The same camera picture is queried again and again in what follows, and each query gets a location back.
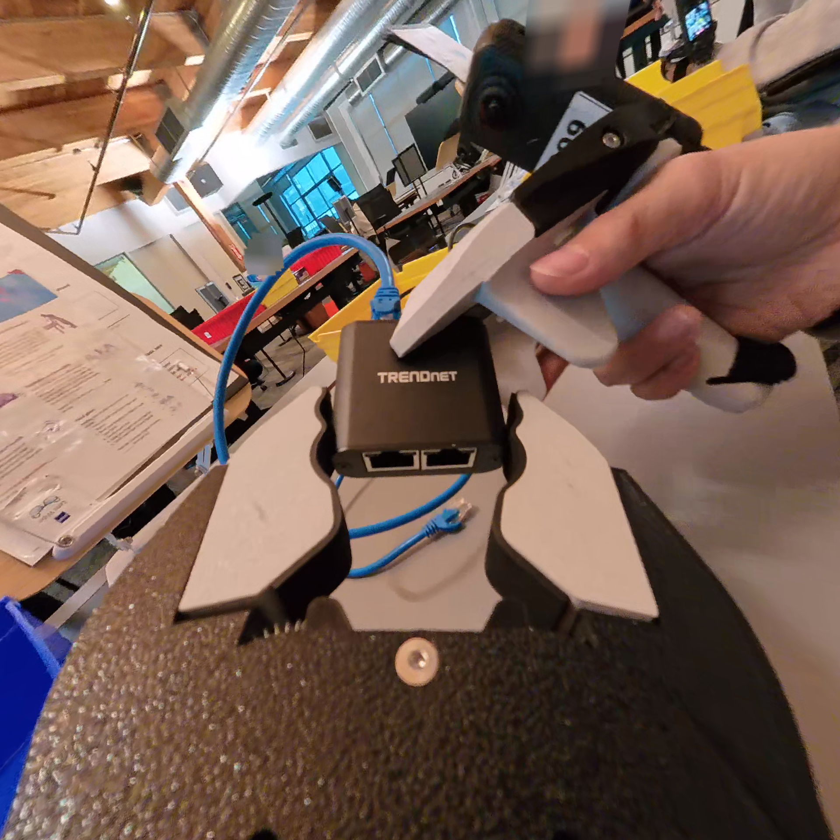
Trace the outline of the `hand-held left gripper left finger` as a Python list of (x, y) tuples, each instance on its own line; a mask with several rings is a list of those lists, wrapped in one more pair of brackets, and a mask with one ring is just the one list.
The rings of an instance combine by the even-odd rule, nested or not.
[(304, 622), (347, 578), (352, 555), (333, 484), (329, 390), (312, 386), (242, 439), (177, 610), (181, 620), (232, 613)]

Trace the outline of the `long office desk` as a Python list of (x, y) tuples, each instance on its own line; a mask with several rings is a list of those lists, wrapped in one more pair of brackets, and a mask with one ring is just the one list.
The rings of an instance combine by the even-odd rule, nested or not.
[(355, 256), (358, 256), (359, 253), (359, 250), (356, 248), (343, 249), (340, 257), (332, 260), (318, 273), (316, 273), (314, 276), (297, 286), (295, 290), (291, 290), (283, 298), (280, 298), (277, 301), (275, 301), (270, 307), (267, 307), (265, 310), (258, 312), (253, 317), (251, 323), (247, 327), (246, 332), (250, 333), (256, 330), (262, 323), (267, 322), (273, 318), (280, 317), (284, 312), (294, 307), (294, 305), (296, 305), (299, 300), (302, 301), (305, 298), (313, 295), (314, 292), (317, 291), (319, 288), (325, 288), (330, 275), (335, 270), (343, 266), (348, 260), (352, 259)]

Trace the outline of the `white instruction sheet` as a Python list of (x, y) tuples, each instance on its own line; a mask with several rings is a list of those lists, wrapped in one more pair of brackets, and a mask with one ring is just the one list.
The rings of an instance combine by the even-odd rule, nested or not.
[(2, 552), (68, 559), (212, 432), (219, 363), (2, 209)]

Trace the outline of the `black network adapter box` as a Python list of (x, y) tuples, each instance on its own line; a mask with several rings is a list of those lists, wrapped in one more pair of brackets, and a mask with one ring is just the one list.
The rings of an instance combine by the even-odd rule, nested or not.
[(485, 324), (463, 317), (399, 358), (395, 321), (341, 332), (333, 467), (346, 477), (483, 474), (507, 430)]

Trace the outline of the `printed exercise sheet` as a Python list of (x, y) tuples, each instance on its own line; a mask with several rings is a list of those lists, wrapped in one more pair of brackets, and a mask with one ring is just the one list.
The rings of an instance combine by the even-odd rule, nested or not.
[[(2, 524), (71, 541), (78, 522), (204, 413), (183, 342), (88, 277), (2, 275)], [(17, 503), (63, 491), (75, 519), (17, 529)]]

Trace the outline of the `person's right hand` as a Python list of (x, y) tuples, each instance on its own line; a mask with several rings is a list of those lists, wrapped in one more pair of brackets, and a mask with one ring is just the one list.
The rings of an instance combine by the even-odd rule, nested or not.
[(606, 386), (662, 401), (699, 368), (701, 317), (779, 342), (839, 306), (839, 128), (783, 133), (682, 155), (531, 266), (552, 296), (600, 289), (638, 265), (686, 300), (619, 345)]

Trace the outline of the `large black display screen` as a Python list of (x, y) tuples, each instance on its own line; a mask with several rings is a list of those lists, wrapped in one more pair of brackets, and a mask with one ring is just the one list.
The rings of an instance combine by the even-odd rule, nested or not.
[(454, 80), (444, 78), (427, 87), (416, 98), (416, 106), (406, 114), (406, 123), (415, 146), (428, 170), (437, 168), (438, 149), (448, 130), (459, 119), (462, 98)]

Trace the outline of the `blue storage bin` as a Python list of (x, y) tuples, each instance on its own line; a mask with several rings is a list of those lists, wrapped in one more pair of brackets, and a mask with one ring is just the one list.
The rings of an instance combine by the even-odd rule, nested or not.
[(70, 642), (18, 602), (1, 601), (1, 826), (12, 808), (29, 745)]

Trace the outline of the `silver air duct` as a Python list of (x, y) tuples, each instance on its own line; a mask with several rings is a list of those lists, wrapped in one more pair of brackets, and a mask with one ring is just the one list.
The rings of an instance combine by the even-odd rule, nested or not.
[(247, 132), (256, 142), (288, 142), (361, 71), (393, 26), (433, 23), (452, 1), (342, 1), (292, 63)]
[(296, 5), (291, 1), (229, 2), (185, 100), (167, 102), (154, 133), (151, 172), (179, 182), (207, 152), (235, 100)]

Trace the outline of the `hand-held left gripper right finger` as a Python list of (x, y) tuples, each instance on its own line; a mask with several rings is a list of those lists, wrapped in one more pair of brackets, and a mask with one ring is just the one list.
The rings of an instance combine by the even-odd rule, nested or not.
[(605, 457), (534, 395), (511, 396), (506, 484), (494, 508), (486, 576), (528, 622), (568, 611), (653, 622), (658, 605)]

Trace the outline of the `wooden document stand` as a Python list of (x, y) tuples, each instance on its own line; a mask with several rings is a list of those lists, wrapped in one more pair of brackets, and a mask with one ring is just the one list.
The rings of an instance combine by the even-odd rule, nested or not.
[[(76, 270), (92, 278), (100, 285), (111, 289), (126, 300), (137, 311), (144, 312), (149, 319), (165, 326), (171, 333), (180, 333), (184, 341), (196, 346), (198, 353), (221, 363), (222, 355), (201, 341), (193, 332), (162, 311), (156, 304), (145, 297), (122, 289), (94, 266), (73, 254), (68, 248), (57, 243), (44, 231), (36, 228), (17, 216), (5, 206), (1, 206), (2, 226), (16, 231), (35, 243), (41, 249), (55, 255)], [(1, 551), (1, 595), (8, 595), (21, 601), (40, 592), (53, 581), (66, 573), (108, 532), (111, 532), (131, 511), (157, 491), (172, 478), (175, 472), (197, 455), (204, 445), (210, 445), (214, 439), (213, 415), (208, 412), (201, 415), (192, 426), (177, 438), (174, 438), (155, 459), (143, 465), (123, 486), (114, 491), (90, 517), (81, 524), (81, 530), (71, 534), (68, 546), (59, 545), (29, 566), (14, 553)]]
[(439, 64), (466, 85), (473, 51), (431, 24), (389, 27), (387, 39)]

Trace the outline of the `black office chair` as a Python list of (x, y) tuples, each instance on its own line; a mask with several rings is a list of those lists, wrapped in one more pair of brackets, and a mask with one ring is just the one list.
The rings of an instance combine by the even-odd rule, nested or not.
[(383, 227), (398, 217), (402, 209), (383, 184), (378, 184), (355, 200), (360, 213), (367, 219), (377, 236)]

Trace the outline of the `small white wipe packet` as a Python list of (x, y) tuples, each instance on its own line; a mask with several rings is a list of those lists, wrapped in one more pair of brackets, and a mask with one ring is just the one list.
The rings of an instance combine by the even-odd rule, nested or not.
[(39, 492), (17, 503), (13, 524), (22, 531), (52, 534), (73, 521), (75, 513), (66, 492)]

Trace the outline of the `red storage bin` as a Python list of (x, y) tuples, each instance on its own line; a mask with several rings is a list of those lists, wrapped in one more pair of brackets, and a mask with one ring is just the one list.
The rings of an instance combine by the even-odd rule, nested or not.
[(207, 345), (213, 347), (220, 343), (226, 345), (253, 296), (252, 293), (231, 303), (210, 319), (194, 327), (192, 333)]
[(355, 248), (343, 246), (323, 247), (314, 250), (292, 263), (289, 270), (295, 277), (301, 276), (304, 279), (308, 279), (326, 270), (333, 262), (355, 256), (356, 254), (357, 250)]

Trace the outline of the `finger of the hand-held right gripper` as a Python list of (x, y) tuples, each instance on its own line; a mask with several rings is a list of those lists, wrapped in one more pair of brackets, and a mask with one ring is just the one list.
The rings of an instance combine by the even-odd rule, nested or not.
[(479, 305), (575, 366), (607, 362), (618, 337), (599, 294), (553, 297), (531, 282), (531, 265), (576, 234), (588, 210), (539, 236), (513, 202), (484, 217), (409, 296), (391, 338), (395, 354), (414, 352)]

